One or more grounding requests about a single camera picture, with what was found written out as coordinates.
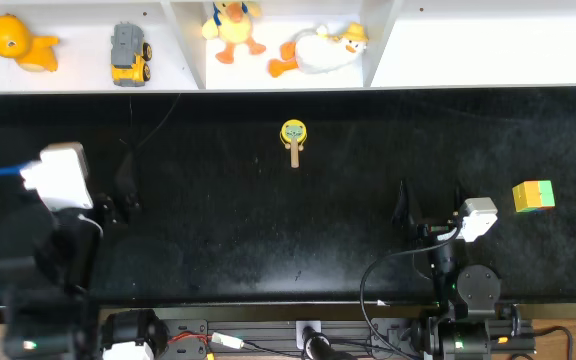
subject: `rubik's cube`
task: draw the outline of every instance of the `rubik's cube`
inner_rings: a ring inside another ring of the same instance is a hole
[[[524,181],[512,188],[517,212],[550,209],[555,207],[552,184],[544,181]]]

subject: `black table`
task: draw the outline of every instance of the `black table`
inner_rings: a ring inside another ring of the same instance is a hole
[[[175,97],[0,96],[0,166],[80,141],[92,191],[110,192],[124,143]],[[356,301],[365,267],[408,246],[390,223],[404,177],[429,215],[452,210],[457,183],[493,199],[499,220],[467,251],[502,275],[504,300],[576,302],[576,88],[180,101],[138,158],[145,212],[106,229],[91,285],[104,303]],[[278,138],[291,118],[308,128],[298,170]],[[556,208],[516,214],[512,187],[525,180],[551,180]],[[31,198],[19,179],[0,179],[0,250],[22,243],[2,223],[43,236],[23,215]],[[370,300],[433,299],[410,259],[377,269],[367,290]]]

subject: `toy truck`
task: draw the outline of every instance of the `toy truck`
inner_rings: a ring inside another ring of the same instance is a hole
[[[144,32],[137,25],[118,24],[110,42],[110,63],[115,85],[144,86],[150,80],[150,67],[146,61],[152,59],[152,48],[144,42]]]

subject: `duck's beak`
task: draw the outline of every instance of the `duck's beak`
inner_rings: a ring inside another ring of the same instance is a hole
[[[226,8],[226,15],[234,22],[240,22],[244,17],[244,10],[240,2],[234,2]]]

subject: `black wheel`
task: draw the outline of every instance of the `black wheel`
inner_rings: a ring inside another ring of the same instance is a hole
[[[150,44],[144,43],[144,60],[150,61],[152,59],[152,47]]]
[[[150,80],[150,66],[144,64],[144,81]]]

